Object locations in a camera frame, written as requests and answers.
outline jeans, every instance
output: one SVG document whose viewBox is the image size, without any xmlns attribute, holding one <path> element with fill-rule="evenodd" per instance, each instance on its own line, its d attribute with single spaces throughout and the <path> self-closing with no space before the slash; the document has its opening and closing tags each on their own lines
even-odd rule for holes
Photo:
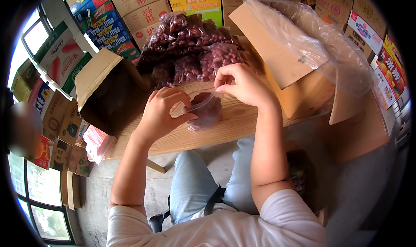
<svg viewBox="0 0 416 247">
<path fill-rule="evenodd" d="M 223 201 L 237 211 L 259 214 L 251 196 L 250 182 L 254 136 L 238 140 L 237 145 L 239 149 L 232 154 L 235 164 Z M 171 187 L 172 224 L 189 221 L 206 206 L 217 188 L 202 157 L 194 150 L 181 152 L 175 161 Z"/>
</svg>

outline black strap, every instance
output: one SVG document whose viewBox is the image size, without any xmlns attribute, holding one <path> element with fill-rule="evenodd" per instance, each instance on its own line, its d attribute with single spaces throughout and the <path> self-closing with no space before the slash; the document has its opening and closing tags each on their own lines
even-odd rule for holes
<svg viewBox="0 0 416 247">
<path fill-rule="evenodd" d="M 218 188 L 215 191 L 215 193 L 212 195 L 212 197 L 208 200 L 207 205 L 205 206 L 204 215 L 210 215 L 212 213 L 212 210 L 214 209 L 214 205 L 216 203 L 223 203 L 223 200 L 221 197 L 224 196 L 224 192 L 226 191 L 226 188 L 221 188 L 220 184 L 218 184 Z"/>
</svg>

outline black chair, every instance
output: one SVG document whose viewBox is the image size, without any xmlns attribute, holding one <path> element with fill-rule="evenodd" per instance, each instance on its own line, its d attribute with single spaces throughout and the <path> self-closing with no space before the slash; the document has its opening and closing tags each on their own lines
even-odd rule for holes
<svg viewBox="0 0 416 247">
<path fill-rule="evenodd" d="M 207 205 L 205 206 L 205 210 L 204 210 L 205 216 L 212 213 L 212 210 L 213 210 L 214 205 L 216 203 L 222 203 L 223 202 L 221 197 L 224 195 L 225 191 L 226 191 L 226 188 L 221 188 L 221 186 L 218 184 L 218 189 L 211 196 L 211 198 L 208 200 Z M 168 216 L 170 216 L 170 214 L 171 214 L 171 202 L 170 202 L 170 200 L 171 200 L 171 196 L 169 195 L 169 197 L 168 197 L 168 207 L 169 207 L 169 209 L 167 209 L 165 212 L 163 212 L 161 214 L 156 214 L 156 215 L 152 216 L 149 219 L 150 227 L 152 227 L 152 230 L 153 230 L 154 233 L 162 231 L 163 221 Z"/>
</svg>

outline right hand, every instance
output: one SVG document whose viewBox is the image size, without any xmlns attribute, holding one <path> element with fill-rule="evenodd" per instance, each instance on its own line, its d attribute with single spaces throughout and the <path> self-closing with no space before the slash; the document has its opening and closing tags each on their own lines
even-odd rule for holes
<svg viewBox="0 0 416 247">
<path fill-rule="evenodd" d="M 246 64 L 236 63 L 218 69 L 214 86 L 217 93 L 230 93 L 242 103 L 258 108 L 279 105 L 273 92 Z"/>
</svg>

